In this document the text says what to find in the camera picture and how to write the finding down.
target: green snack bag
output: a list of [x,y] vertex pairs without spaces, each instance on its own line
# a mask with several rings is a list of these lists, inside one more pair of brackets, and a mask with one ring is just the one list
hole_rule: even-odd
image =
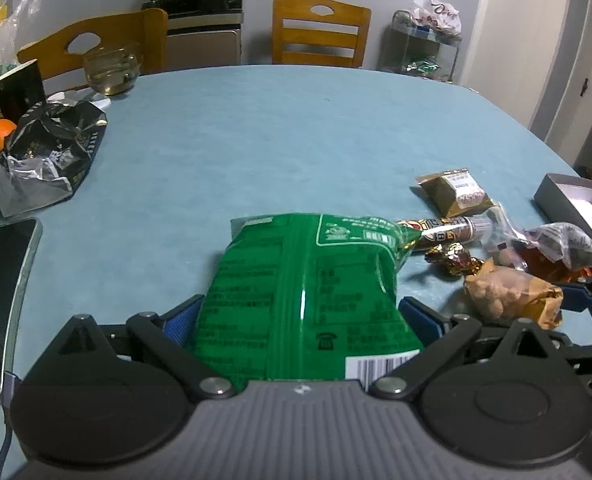
[[188,348],[239,391],[249,380],[359,379],[367,389],[423,347],[396,309],[396,272],[421,236],[373,217],[248,220]]

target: dark packaged food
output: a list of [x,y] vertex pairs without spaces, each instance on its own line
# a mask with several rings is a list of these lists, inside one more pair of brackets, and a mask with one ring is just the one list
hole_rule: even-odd
[[419,176],[416,181],[443,216],[480,214],[494,205],[467,168]]
[[105,113],[89,102],[39,104],[18,121],[6,139],[6,152],[16,160],[49,158],[74,193],[92,165],[106,126]]
[[105,135],[105,113],[89,102],[37,104],[0,153],[0,211],[13,216],[71,197]]

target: table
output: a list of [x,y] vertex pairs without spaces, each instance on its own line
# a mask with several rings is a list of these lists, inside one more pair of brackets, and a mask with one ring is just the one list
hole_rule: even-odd
[[[76,196],[40,212],[14,372],[27,373],[77,313],[122,323],[205,292],[230,219],[282,212],[436,216],[414,177],[467,166],[519,226],[543,223],[545,173],[574,174],[474,92],[366,70],[237,66],[138,79],[113,100],[98,156]],[[398,294],[444,313],[459,282],[405,264]],[[592,344],[589,314],[561,330]],[[0,445],[4,435],[0,410]],[[23,463],[14,438],[5,475]]]

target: blue gripper pad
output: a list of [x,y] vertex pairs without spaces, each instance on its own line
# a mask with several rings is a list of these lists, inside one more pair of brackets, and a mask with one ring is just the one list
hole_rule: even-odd
[[164,314],[162,316],[165,321],[163,334],[180,346],[184,346],[194,332],[202,300],[204,300],[204,296],[193,296],[174,310]]
[[580,283],[557,283],[557,285],[563,289],[563,303],[560,305],[563,310],[582,312],[592,308],[592,295],[585,285]]
[[425,347],[447,331],[448,321],[437,312],[435,316],[431,314],[433,311],[415,298],[406,296],[400,300],[398,311]]

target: gold candy wrapper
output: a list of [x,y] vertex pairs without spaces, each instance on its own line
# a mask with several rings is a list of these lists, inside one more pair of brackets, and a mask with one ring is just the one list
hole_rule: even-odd
[[441,244],[425,253],[425,261],[439,264],[450,276],[477,274],[483,266],[483,260],[474,258],[461,243]]
[[416,181],[446,217],[480,214],[494,205],[467,168],[419,176]]
[[545,330],[562,323],[561,288],[522,270],[496,266],[490,259],[478,274],[465,277],[464,288],[483,316],[529,317]]

